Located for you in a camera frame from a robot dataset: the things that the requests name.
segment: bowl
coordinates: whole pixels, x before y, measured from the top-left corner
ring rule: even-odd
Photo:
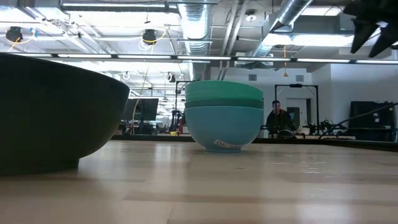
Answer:
[[[262,100],[263,97],[258,88],[236,82],[207,80],[192,82],[185,87],[187,102],[222,99]]]
[[[61,63],[0,54],[0,175],[78,167],[120,124],[129,88]]]
[[[264,110],[240,106],[202,106],[185,109],[192,138],[209,152],[241,152],[257,137]]]
[[[242,99],[223,99],[223,100],[199,100],[185,103],[185,109],[199,106],[243,106],[263,109],[262,100],[242,100]]]

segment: computer monitor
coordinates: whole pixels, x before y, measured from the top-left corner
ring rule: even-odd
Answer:
[[[132,120],[132,113],[134,111],[134,106],[136,105],[138,99],[129,99],[127,101],[126,109],[122,119],[130,121]],[[157,113],[157,105],[159,99],[139,99],[137,104],[136,113],[134,115],[134,120],[144,120],[144,121],[155,121]]]

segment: light blue bowl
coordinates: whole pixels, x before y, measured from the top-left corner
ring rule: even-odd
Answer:
[[[259,134],[264,110],[240,106],[185,109],[192,138],[209,152],[241,152]]]

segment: green bowl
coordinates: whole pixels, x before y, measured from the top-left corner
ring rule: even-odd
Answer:
[[[222,99],[262,100],[263,97],[262,91],[258,88],[236,82],[197,81],[189,83],[185,87],[187,102]]]
[[[198,100],[185,103],[185,109],[199,106],[243,106],[250,108],[263,109],[262,100],[242,100],[242,99],[223,99],[223,100]]]

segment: ceiling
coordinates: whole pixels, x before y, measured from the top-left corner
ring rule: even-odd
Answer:
[[[106,2],[137,2],[108,0]],[[251,0],[247,9],[253,9],[256,20],[243,19],[238,32],[238,40],[234,43],[232,54],[254,50],[262,41],[262,25],[266,15],[279,10],[281,0]],[[341,8],[346,1],[314,0],[302,16],[336,17],[341,14]],[[231,0],[220,0],[211,5],[210,55],[220,55],[226,24],[231,19],[230,10],[234,4]],[[180,16],[174,13],[162,12],[96,12],[68,11],[51,14],[52,20],[46,20],[46,13],[20,11],[0,5],[0,52],[34,52],[54,54],[186,54],[185,39],[182,33]],[[22,27],[24,44],[9,42],[5,34],[10,26]],[[140,45],[141,35],[146,29],[155,29],[159,41],[153,48],[145,49]],[[306,45],[286,45],[285,48],[274,47],[271,53],[275,57],[305,57],[305,58],[346,58],[347,47],[314,47]],[[355,57],[366,58],[367,51]],[[144,86],[159,88],[157,91],[142,90],[146,96],[168,96],[173,101],[174,83],[167,81],[167,74],[175,75],[176,80],[190,80],[189,63],[142,63],[142,62],[63,62],[69,65],[120,79],[132,88],[132,96],[140,95],[143,79],[147,73]],[[284,63],[274,63],[274,67],[283,67]],[[290,63],[288,67],[310,68],[308,63]]]

